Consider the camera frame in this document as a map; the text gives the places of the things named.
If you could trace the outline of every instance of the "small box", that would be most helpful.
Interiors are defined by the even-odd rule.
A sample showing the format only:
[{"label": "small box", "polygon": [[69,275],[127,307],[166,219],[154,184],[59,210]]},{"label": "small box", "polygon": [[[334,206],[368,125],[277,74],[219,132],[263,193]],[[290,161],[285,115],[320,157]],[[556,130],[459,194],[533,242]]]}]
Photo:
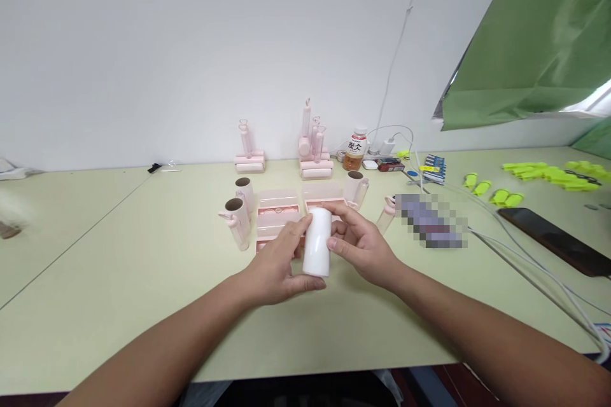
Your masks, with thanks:
[{"label": "small box", "polygon": [[380,164],[377,168],[380,172],[401,172],[405,170],[402,163]]},{"label": "small box", "polygon": [[399,158],[380,158],[376,159],[378,165],[382,165],[385,163],[401,163],[401,159]]}]

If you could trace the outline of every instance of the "white cable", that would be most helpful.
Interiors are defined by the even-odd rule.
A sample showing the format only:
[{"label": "white cable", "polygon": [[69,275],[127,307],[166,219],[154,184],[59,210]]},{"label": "white cable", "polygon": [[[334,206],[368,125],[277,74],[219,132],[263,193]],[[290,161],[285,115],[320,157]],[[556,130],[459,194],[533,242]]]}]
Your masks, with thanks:
[{"label": "white cable", "polygon": [[[401,42],[403,41],[403,35],[405,34],[405,26],[407,25],[407,18],[409,18],[409,14],[411,13],[413,7],[414,7],[414,0],[409,0],[409,4],[407,6],[407,9],[405,10],[405,17],[403,19],[403,26],[401,26],[401,33],[399,35],[399,40],[397,41],[397,47],[395,48],[395,53],[393,54],[393,60],[391,60],[390,68],[388,69],[388,77],[386,78],[386,89],[384,89],[384,97],[382,97],[382,105],[380,106],[380,113],[377,117],[376,128],[380,127],[380,122],[382,122],[382,114],[384,113],[384,106],[386,105],[386,97],[388,96],[388,88],[390,87],[390,77],[393,74],[393,68],[395,66],[397,54],[399,53],[399,48],[401,47]],[[373,143],[375,143],[376,140],[377,140],[377,134],[374,137]]]},{"label": "white cable", "polygon": [[343,142],[342,144],[340,144],[339,146],[337,146],[336,148],[333,149],[329,149],[329,154],[331,154],[332,151],[335,151],[338,148],[341,148],[343,145],[345,145],[346,143],[348,143],[350,140],[346,140],[345,142]]},{"label": "white cable", "polygon": [[[387,126],[376,127],[375,129],[369,131],[369,133],[367,134],[367,138],[369,138],[369,135],[371,135],[372,132],[375,132],[376,130],[380,130],[380,129],[383,129],[383,128],[386,128],[386,127],[403,127],[404,129],[407,129],[409,131],[409,133],[411,134],[411,136],[412,136],[412,139],[411,139],[410,142],[414,141],[414,131],[411,130],[408,126],[405,126],[405,125],[402,125],[402,124],[391,124],[391,125],[387,125]],[[374,137],[374,141],[371,142],[371,145],[373,145],[375,143],[375,141],[376,141],[375,138],[377,138],[377,134]]]},{"label": "white cable", "polygon": [[397,132],[395,135],[397,135],[397,134],[401,135],[405,139],[405,141],[409,143],[409,148],[410,148],[410,152],[409,152],[409,156],[410,156],[409,157],[409,165],[412,168],[412,170],[414,170],[414,164],[412,164],[412,158],[411,158],[412,151],[413,151],[414,156],[416,157],[416,163],[418,164],[418,170],[414,170],[414,171],[418,174],[418,177],[420,178],[420,193],[424,194],[424,192],[425,192],[425,184],[422,182],[422,170],[420,170],[420,159],[418,158],[418,150],[416,149],[416,147],[414,145],[414,142],[408,140],[407,137],[404,136],[404,134],[402,134],[401,132]]},{"label": "white cable", "polygon": [[[545,268],[545,266],[543,264],[541,264],[539,261],[537,261],[528,251],[526,251],[526,249],[516,240],[516,238],[511,234],[511,232],[509,232],[509,230],[507,229],[507,227],[505,226],[505,221],[492,209],[490,209],[484,202],[482,202],[481,200],[479,200],[479,198],[477,198],[475,195],[471,194],[471,192],[469,192],[468,190],[466,190],[465,188],[460,188],[459,186],[455,186],[453,184],[449,184],[449,183],[444,183],[443,186],[449,186],[450,188],[454,188],[457,189],[459,191],[462,191],[464,193],[466,193],[469,197],[472,197],[473,200],[475,202],[477,202],[481,207],[485,208],[488,212],[490,212],[490,214],[492,214],[492,216],[495,217],[495,220],[497,223],[500,224],[500,226],[503,228],[503,230],[506,232],[506,234],[509,236],[509,238],[511,238],[511,240],[513,241],[513,243],[515,243],[518,248],[520,248],[520,250],[522,250],[522,252],[527,255],[533,262],[535,262],[540,268],[547,270]],[[570,289],[568,286],[566,286],[566,288],[576,297],[578,297],[579,299],[581,299],[583,302],[587,303],[588,305],[590,305],[591,307],[594,307],[595,309],[597,309],[600,312],[603,312],[605,315],[609,315],[611,316],[611,312],[608,312],[602,308],[600,308],[598,305],[595,305],[593,303],[591,303],[589,300],[583,298],[582,296],[580,296],[579,294],[577,294],[575,291],[573,291],[572,289]]]},{"label": "white cable", "polygon": [[472,233],[474,233],[474,234],[478,234],[481,237],[487,238],[488,240],[492,240],[493,242],[496,242],[496,243],[504,246],[509,251],[513,252],[516,256],[518,256],[522,260],[526,261],[530,265],[533,265],[534,267],[538,268],[541,272],[543,272],[544,274],[548,275],[553,281],[555,281],[557,283],[557,285],[564,291],[564,293],[566,294],[566,297],[568,297],[568,299],[571,301],[573,306],[577,309],[577,311],[582,316],[582,318],[585,320],[585,322],[587,323],[588,327],[593,332],[593,335],[595,337],[597,337],[597,339],[598,339],[598,341],[599,341],[599,343],[601,345],[601,352],[600,352],[600,355],[596,358],[595,361],[598,364],[603,364],[609,358],[609,346],[607,345],[607,343],[606,343],[605,339],[603,338],[601,332],[598,330],[598,328],[594,325],[594,323],[587,316],[587,314],[585,313],[584,309],[581,308],[581,306],[577,303],[577,301],[575,301],[575,299],[573,298],[573,294],[568,290],[568,288],[564,285],[564,283],[562,283],[562,281],[558,280],[555,276],[553,276],[553,274],[551,274],[545,268],[537,265],[535,262],[532,262],[527,257],[522,256],[516,250],[514,250],[514,249],[510,248],[509,246],[505,245],[500,240],[497,240],[494,237],[490,237],[489,235],[483,234],[481,232],[475,231],[475,230],[473,230],[471,228],[469,228],[469,230]]}]

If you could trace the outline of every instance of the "red box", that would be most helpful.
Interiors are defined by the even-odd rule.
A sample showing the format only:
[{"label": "red box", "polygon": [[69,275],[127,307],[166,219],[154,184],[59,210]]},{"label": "red box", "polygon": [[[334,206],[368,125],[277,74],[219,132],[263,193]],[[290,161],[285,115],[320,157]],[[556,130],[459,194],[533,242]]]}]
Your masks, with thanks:
[{"label": "red box", "polygon": [[405,165],[399,164],[380,164],[377,168],[380,172],[401,172],[405,170]]}]

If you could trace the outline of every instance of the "bottle label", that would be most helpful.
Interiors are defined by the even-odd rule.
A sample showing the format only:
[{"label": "bottle label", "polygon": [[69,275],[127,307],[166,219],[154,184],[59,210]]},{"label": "bottle label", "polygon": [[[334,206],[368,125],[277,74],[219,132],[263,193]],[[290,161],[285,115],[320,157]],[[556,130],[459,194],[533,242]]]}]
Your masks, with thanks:
[{"label": "bottle label", "polygon": [[367,148],[367,138],[366,137],[355,137],[352,136],[350,141],[348,142],[348,148],[346,150],[346,154],[351,156],[362,156],[365,154],[365,150]]}]

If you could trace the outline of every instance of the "white wall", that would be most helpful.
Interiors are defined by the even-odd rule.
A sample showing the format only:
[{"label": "white wall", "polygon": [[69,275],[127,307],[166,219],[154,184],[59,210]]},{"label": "white wall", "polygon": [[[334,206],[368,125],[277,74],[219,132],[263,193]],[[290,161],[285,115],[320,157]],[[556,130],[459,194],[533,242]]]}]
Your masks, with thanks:
[{"label": "white wall", "polygon": [[[490,1],[414,2],[383,122],[415,127],[420,150],[566,144],[591,123],[437,132]],[[376,123],[407,2],[0,0],[0,156],[45,170],[227,162],[247,118],[269,158],[296,157],[307,97],[336,146]]]}]

